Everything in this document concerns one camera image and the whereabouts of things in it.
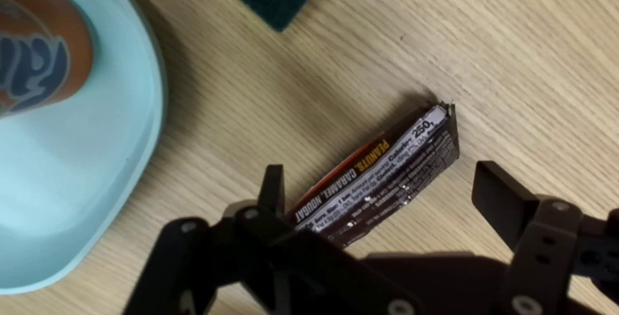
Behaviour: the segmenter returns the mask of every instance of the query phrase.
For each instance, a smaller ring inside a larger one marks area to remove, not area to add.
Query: screw
[[[554,207],[555,209],[559,211],[567,211],[570,209],[570,204],[559,200],[559,201],[553,202],[552,207]]]
[[[415,308],[405,300],[393,300],[387,306],[389,315],[415,315]]]
[[[518,315],[543,315],[544,309],[541,304],[535,299],[517,295],[511,299],[511,306]]]
[[[249,209],[249,210],[245,211],[243,216],[246,219],[251,220],[251,219],[256,218],[258,216],[258,210],[256,210],[256,209]]]
[[[183,225],[181,225],[181,231],[183,233],[188,233],[192,231],[193,229],[195,229],[196,227],[197,227],[197,224],[193,221],[185,222],[183,223]]]

